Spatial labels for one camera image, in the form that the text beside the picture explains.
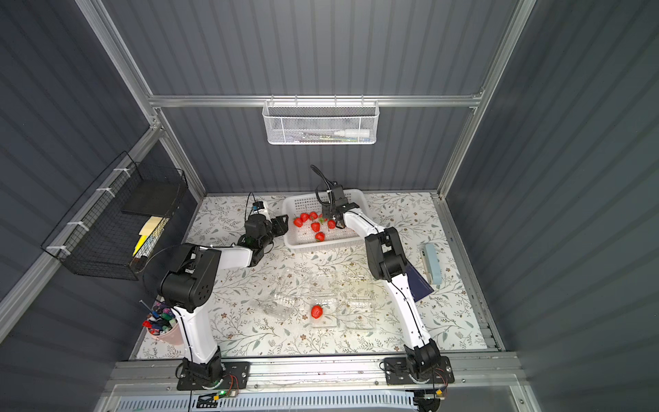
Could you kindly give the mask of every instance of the strawberry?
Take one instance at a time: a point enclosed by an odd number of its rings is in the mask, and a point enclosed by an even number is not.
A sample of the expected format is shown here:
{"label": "strawberry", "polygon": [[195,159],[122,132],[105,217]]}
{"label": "strawberry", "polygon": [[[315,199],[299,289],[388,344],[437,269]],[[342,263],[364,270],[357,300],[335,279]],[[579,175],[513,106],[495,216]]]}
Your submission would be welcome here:
{"label": "strawberry", "polygon": [[321,316],[323,316],[323,308],[320,305],[311,308],[311,317],[313,319],[318,319]]}

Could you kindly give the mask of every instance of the metal bracket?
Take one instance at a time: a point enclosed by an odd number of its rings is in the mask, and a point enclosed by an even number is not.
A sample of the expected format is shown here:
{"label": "metal bracket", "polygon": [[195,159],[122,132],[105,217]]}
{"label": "metal bracket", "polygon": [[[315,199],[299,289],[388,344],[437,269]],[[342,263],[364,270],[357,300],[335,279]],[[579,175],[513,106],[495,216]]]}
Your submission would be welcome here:
{"label": "metal bracket", "polygon": [[[391,357],[384,358],[382,360],[384,365],[384,370],[387,378],[387,385],[414,385],[419,382],[415,382],[410,374],[407,372],[407,359],[404,357]],[[453,375],[453,368],[451,368],[451,361],[448,357],[440,357],[440,367],[435,369],[435,375],[433,378],[429,379],[428,382],[431,383],[434,379],[434,383],[439,388],[441,383],[445,382],[452,384],[455,382],[455,377]]]}
{"label": "metal bracket", "polygon": [[[231,385],[231,379],[226,379],[227,376],[233,375],[238,380],[238,389],[245,389],[247,387],[247,379],[249,378],[249,362],[222,362],[225,373],[225,378],[220,381],[219,386],[215,389],[228,390]],[[205,389],[201,383],[197,382],[193,374],[181,374],[179,383],[176,385],[177,390],[203,390]]]}

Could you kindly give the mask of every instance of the vent grille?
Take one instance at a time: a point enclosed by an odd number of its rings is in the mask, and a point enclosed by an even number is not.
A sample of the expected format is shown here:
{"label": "vent grille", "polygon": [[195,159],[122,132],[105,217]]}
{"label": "vent grille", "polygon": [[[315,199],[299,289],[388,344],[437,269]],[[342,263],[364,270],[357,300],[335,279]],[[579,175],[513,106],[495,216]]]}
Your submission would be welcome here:
{"label": "vent grille", "polygon": [[[342,391],[342,392],[291,392],[288,394],[259,393],[240,394],[238,397],[221,399],[217,407],[197,408],[197,395],[192,396],[191,411],[268,411],[273,409],[330,409],[395,407],[416,410],[412,394],[405,391]],[[122,396],[117,411],[122,412],[185,412],[189,395]]]}

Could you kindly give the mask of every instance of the pen holder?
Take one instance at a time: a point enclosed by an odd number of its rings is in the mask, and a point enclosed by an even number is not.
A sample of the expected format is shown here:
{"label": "pen holder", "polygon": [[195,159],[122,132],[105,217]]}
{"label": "pen holder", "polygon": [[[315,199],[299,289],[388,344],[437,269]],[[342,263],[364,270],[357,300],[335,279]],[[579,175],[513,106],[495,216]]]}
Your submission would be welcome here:
{"label": "pen holder", "polygon": [[152,335],[149,334],[155,340],[159,340],[170,345],[182,345],[183,344],[183,335],[181,335],[181,329],[179,328],[180,322],[176,322],[174,327],[167,331],[164,334]]}

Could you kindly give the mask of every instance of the yellow sticky note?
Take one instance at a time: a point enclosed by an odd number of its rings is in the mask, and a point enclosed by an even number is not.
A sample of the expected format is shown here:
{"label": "yellow sticky note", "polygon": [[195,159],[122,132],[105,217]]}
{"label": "yellow sticky note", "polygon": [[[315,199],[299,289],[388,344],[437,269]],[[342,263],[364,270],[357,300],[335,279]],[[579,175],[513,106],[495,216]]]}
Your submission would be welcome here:
{"label": "yellow sticky note", "polygon": [[149,236],[142,235],[140,237],[140,240],[137,242],[137,245],[135,245],[135,251],[132,253],[133,256],[137,254],[137,252],[140,250],[140,247],[146,242],[146,240],[149,238]]}
{"label": "yellow sticky note", "polygon": [[149,236],[151,233],[154,231],[156,226],[160,223],[160,221],[163,218],[157,218],[155,216],[151,216],[149,220],[146,221],[144,226],[142,226],[142,230],[140,230],[140,236]]}

